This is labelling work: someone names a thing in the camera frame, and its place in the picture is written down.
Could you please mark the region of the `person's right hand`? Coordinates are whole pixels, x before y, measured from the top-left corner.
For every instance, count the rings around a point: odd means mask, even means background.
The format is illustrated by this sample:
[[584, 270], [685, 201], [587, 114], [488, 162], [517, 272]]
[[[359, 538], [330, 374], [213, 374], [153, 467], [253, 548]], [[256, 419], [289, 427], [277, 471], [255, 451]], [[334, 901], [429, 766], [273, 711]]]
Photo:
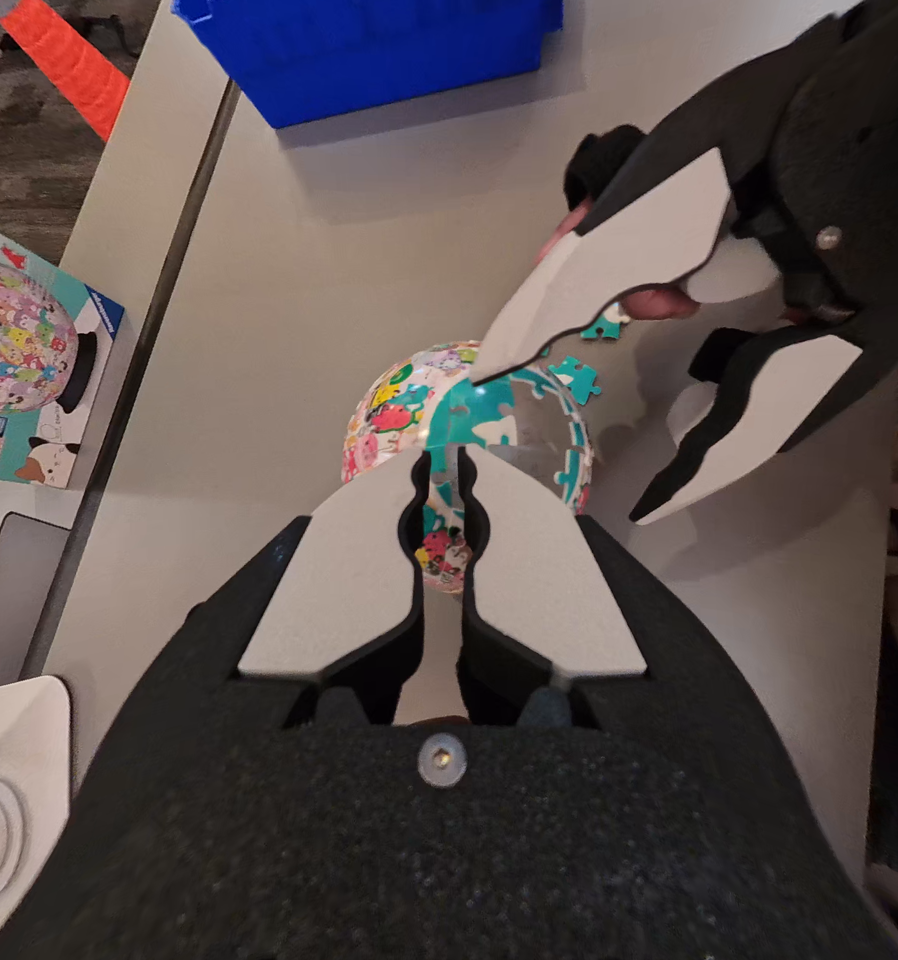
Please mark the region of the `person's right hand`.
[[[550, 238], [540, 248], [535, 258], [539, 265], [561, 241], [563, 236], [575, 230], [592, 208], [592, 198], [586, 197], [571, 208], [554, 229]], [[619, 301], [620, 311], [634, 321], [663, 321], [694, 316], [701, 308], [680, 289], [671, 287], [636, 291]]]

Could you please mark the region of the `white tray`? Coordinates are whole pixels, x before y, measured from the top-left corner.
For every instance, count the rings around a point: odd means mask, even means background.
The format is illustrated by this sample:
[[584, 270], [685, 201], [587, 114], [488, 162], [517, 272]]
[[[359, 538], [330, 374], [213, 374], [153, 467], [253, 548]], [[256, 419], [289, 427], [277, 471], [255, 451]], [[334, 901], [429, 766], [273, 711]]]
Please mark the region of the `white tray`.
[[0, 686], [0, 929], [70, 813], [71, 703], [42, 676]]

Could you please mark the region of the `blue plastic bin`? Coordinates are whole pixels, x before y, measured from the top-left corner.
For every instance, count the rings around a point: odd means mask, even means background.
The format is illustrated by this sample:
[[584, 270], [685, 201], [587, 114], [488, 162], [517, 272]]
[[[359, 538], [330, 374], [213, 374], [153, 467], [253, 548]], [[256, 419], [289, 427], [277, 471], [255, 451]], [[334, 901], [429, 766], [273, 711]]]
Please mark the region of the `blue plastic bin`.
[[176, 1], [274, 129], [540, 67], [561, 1]]

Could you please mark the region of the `teal and white puzzle piece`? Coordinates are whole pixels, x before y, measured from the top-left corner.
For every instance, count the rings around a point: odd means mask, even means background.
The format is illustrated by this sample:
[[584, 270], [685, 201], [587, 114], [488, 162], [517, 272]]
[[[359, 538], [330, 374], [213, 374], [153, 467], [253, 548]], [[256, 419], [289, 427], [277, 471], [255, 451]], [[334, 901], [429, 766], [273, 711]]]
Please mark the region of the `teal and white puzzle piece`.
[[557, 363], [549, 364], [548, 371], [569, 392], [578, 406], [585, 406], [602, 393], [597, 370], [575, 356], [568, 355]]
[[631, 318], [622, 306], [613, 303], [579, 334], [583, 341], [618, 341], [630, 324]]

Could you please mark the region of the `grey laptop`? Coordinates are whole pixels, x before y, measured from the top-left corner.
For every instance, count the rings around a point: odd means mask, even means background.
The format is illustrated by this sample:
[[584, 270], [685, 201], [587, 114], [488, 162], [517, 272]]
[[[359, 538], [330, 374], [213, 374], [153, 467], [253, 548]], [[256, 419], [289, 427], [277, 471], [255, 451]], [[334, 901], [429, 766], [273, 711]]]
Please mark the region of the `grey laptop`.
[[15, 511], [0, 522], [0, 687], [22, 674], [69, 535]]

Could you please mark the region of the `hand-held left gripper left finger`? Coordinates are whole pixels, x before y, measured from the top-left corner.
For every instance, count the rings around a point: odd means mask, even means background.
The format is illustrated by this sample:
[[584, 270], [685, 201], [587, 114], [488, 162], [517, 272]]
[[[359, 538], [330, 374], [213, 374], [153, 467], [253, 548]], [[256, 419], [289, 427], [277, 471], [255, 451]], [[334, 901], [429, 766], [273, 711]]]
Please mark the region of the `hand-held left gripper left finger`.
[[305, 529], [250, 641], [239, 675], [318, 693], [352, 690], [369, 721], [391, 724], [424, 653], [422, 571], [431, 456], [412, 448], [342, 486]]

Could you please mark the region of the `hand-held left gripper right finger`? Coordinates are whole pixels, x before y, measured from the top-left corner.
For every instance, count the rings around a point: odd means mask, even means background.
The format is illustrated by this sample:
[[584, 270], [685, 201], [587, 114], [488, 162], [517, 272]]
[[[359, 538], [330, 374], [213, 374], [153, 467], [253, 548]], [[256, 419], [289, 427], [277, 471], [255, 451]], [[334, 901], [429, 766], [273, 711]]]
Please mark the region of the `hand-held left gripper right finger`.
[[472, 555], [456, 664], [472, 724], [514, 724], [554, 687], [644, 678], [647, 661], [586, 537], [549, 489], [475, 444], [457, 452]]

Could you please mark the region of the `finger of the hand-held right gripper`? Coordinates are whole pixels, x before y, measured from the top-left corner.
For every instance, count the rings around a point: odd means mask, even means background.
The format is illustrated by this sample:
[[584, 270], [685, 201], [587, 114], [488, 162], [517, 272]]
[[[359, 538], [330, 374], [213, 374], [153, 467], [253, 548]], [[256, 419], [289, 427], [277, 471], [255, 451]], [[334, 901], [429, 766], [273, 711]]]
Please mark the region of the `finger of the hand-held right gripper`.
[[675, 453], [629, 517], [662, 520], [743, 479], [769, 461], [824, 401], [863, 351], [814, 328], [762, 333], [718, 328], [672, 403]]
[[714, 147], [586, 233], [563, 236], [491, 323], [473, 383], [526, 366], [636, 291], [674, 286], [706, 305], [770, 288], [779, 268], [758, 240], [731, 234], [732, 207]]

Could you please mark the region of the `puzzle ball box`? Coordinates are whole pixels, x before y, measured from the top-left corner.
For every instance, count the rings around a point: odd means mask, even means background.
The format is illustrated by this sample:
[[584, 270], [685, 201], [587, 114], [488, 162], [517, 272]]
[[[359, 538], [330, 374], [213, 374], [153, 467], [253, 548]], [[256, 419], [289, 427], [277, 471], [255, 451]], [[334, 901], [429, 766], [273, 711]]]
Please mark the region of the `puzzle ball box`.
[[70, 485], [123, 315], [0, 234], [0, 481]]

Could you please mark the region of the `colourful puzzle ball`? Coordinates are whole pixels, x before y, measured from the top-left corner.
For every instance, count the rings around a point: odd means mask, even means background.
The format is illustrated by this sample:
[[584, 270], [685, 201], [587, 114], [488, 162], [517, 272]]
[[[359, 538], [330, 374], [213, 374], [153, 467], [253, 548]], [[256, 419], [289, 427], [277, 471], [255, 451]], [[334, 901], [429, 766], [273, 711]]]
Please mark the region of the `colourful puzzle ball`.
[[415, 557], [425, 586], [460, 594], [471, 557], [464, 535], [457, 449], [480, 446], [550, 489], [575, 514], [587, 505], [595, 461], [570, 378], [531, 364], [475, 386], [479, 341], [439, 344], [387, 370], [349, 420], [342, 481], [412, 448], [431, 457], [423, 536]]

